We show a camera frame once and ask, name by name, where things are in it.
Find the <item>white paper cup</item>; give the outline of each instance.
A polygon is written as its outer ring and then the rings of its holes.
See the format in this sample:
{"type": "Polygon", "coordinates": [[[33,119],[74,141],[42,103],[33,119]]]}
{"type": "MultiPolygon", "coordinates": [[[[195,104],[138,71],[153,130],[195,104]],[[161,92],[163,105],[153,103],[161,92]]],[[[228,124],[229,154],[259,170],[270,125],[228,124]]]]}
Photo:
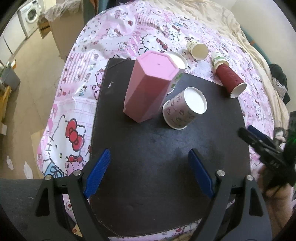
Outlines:
{"type": "Polygon", "coordinates": [[[214,70],[216,71],[217,68],[221,65],[221,64],[226,64],[229,66],[229,62],[226,60],[226,58],[223,56],[222,53],[220,53],[219,51],[213,51],[211,53],[211,59],[213,62],[213,66],[214,66],[214,70]]]}
{"type": "Polygon", "coordinates": [[[207,110],[207,101],[198,89],[187,87],[163,105],[163,118],[175,130],[182,130],[207,110]]]}
{"type": "Polygon", "coordinates": [[[189,40],[186,44],[186,48],[196,60],[203,60],[209,54],[208,47],[195,40],[189,40]]]}
{"type": "Polygon", "coordinates": [[[181,54],[178,54],[177,52],[174,52],[174,51],[166,51],[165,54],[167,54],[168,56],[170,56],[170,58],[172,59],[172,61],[179,68],[179,72],[176,74],[176,76],[174,77],[174,79],[171,81],[171,85],[170,85],[170,87],[168,89],[168,94],[170,94],[170,93],[172,93],[174,91],[176,84],[178,83],[178,81],[182,77],[185,69],[188,67],[188,64],[187,64],[186,59],[181,54]]]}

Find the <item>washing machine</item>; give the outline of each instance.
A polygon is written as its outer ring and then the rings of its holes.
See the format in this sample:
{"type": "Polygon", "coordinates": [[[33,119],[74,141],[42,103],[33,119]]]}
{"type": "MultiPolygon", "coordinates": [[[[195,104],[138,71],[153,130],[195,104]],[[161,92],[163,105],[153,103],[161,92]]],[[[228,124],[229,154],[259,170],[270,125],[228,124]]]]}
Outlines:
{"type": "Polygon", "coordinates": [[[26,38],[37,29],[37,21],[41,12],[39,0],[29,0],[19,8],[17,14],[26,38]]]}

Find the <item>beige bedsheet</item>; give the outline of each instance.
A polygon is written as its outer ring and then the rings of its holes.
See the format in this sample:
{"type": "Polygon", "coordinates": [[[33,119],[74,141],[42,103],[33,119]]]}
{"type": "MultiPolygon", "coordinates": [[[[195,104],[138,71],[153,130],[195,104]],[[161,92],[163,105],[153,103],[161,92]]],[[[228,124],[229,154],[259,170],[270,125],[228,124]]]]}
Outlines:
{"type": "Polygon", "coordinates": [[[261,76],[274,116],[275,127],[287,129],[289,113],[271,84],[271,73],[262,55],[247,41],[234,15],[225,7],[209,0],[149,0],[158,7],[204,22],[234,43],[239,44],[250,55],[261,76]]]}

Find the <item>human hand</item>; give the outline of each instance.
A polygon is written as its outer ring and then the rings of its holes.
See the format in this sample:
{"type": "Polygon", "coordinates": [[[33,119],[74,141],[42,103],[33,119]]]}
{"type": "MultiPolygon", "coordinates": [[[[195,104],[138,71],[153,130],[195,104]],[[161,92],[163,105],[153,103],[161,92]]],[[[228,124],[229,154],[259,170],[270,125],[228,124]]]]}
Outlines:
{"type": "MultiPolygon", "coordinates": [[[[265,190],[263,186],[263,175],[266,166],[259,170],[258,186],[261,192],[265,190]]],[[[275,237],[285,226],[292,215],[293,188],[286,184],[282,187],[276,186],[266,191],[264,197],[269,219],[271,222],[272,236],[275,237]]]]}

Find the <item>red paper cup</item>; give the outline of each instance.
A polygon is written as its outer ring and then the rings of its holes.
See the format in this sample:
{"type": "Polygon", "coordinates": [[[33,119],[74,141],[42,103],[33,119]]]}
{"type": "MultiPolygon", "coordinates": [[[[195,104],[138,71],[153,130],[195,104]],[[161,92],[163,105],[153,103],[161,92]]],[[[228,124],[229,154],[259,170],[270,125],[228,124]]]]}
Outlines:
{"type": "Polygon", "coordinates": [[[218,66],[216,74],[230,94],[230,98],[238,97],[247,87],[247,83],[226,64],[218,66]]]}

